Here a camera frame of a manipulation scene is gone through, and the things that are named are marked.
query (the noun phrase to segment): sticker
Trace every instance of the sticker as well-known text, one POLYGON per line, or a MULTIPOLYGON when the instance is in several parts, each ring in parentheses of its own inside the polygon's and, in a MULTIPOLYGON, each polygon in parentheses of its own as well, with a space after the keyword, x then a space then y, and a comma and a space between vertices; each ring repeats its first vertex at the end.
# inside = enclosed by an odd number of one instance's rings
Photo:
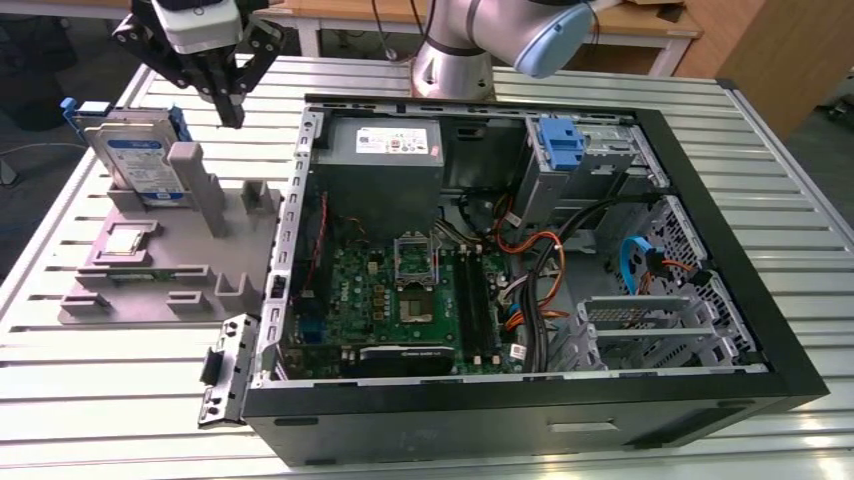
POLYGON ((425 128, 361 128, 357 132, 357 153, 426 155, 427 147, 425 128))
POLYGON ((155 276, 150 273, 119 273, 110 275, 110 279, 116 282, 154 282, 155 276))
POLYGON ((527 348, 525 345, 519 345, 514 343, 510 345, 510 358, 515 358, 517 360, 525 360, 525 353, 527 352, 527 348))
POLYGON ((151 140, 110 140, 114 163, 148 204, 174 205, 184 196, 175 170, 163 163, 166 148, 151 140))
POLYGON ((522 219, 513 212, 507 212, 505 220, 507 220, 510 224, 517 228, 519 228, 519 225, 522 225, 522 219))

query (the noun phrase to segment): wooden table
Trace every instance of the wooden table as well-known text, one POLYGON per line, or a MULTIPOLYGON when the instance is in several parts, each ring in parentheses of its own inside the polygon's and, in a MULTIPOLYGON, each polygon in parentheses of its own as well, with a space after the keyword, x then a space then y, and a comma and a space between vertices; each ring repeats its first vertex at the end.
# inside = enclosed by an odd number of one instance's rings
MULTIPOLYGON (((426 22, 430 0, 417 0, 417 9, 426 22)), ((409 0, 377 0, 383 31, 418 33, 409 0)), ((599 12, 598 44, 649 47, 658 50, 649 75, 670 76, 685 51, 702 29, 685 13, 677 23, 655 16, 657 9, 625 3, 599 12)), ((294 26, 300 32, 303 55, 320 56, 320 30, 377 31, 370 0, 291 0, 267 10, 266 16, 294 26)), ((593 35, 586 43, 594 43, 593 35)))
MULTIPOLYGON (((417 0, 415 4, 425 19, 430 0, 417 0)), ((127 15, 127 5, 128 0, 8 0, 0 2, 0 13, 120 19, 127 15)), ((418 33, 409 0, 377 0, 377 5, 386 32, 418 33)), ((377 31, 371 0, 286 0, 259 15, 296 28, 307 57, 320 56, 322 30, 377 31)), ((702 36, 702 29, 687 14, 678 23, 670 23, 655 16, 654 8, 634 4, 603 10, 599 25, 598 44, 655 49, 657 54, 642 66, 643 71, 635 71, 654 76, 673 75, 691 40, 702 36)), ((586 43, 594 40, 589 35, 586 43)), ((633 61, 631 52, 622 55, 611 63, 633 61)))

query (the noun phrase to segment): metal workbench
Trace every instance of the metal workbench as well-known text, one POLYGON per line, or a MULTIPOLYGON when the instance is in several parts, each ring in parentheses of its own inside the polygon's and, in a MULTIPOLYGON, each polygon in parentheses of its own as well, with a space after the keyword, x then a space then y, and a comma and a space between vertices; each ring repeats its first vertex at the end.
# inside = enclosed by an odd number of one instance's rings
MULTIPOLYGON (((832 390, 675 450, 495 458, 290 471, 248 428, 199 431, 200 362, 218 325, 62 326, 102 218, 110 179, 90 152, 0 289, 0 477, 186 478, 248 475, 844 479, 854 471, 852 232, 738 92, 706 80, 565 72, 533 81, 495 73, 501 100, 662 110, 832 390)), ((247 99, 246 127, 218 129, 190 90, 142 69, 120 103, 186 110, 206 165, 224 183, 288 188, 306 92, 409 93, 385 62, 282 58, 247 99)))

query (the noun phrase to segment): blue hard drive label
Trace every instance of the blue hard drive label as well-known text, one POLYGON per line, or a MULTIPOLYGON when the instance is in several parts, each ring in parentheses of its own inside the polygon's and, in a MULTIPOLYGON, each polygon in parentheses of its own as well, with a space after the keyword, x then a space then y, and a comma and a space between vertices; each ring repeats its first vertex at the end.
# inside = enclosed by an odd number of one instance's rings
POLYGON ((179 205, 187 189, 166 161, 167 146, 156 140, 110 139, 110 156, 144 203, 179 205))
POLYGON ((163 145, 154 140, 108 140, 107 145, 112 148, 131 148, 143 150, 160 150, 163 145))
POLYGON ((184 198, 183 193, 158 192, 158 193, 142 193, 140 195, 146 198, 151 198, 152 200, 179 200, 184 198))

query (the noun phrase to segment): connector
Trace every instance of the connector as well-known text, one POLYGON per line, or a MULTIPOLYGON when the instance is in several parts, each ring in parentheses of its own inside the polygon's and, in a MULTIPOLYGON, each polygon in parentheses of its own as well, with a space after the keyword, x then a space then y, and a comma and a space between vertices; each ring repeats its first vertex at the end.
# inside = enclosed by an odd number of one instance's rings
POLYGON ((585 157, 585 136, 575 129, 573 120, 541 118, 539 140, 549 152, 549 165, 554 170, 575 170, 585 157))
POLYGON ((643 256, 646 257, 646 268, 653 276, 673 280, 673 273, 665 265, 665 252, 658 248, 650 248, 643 252, 643 256))

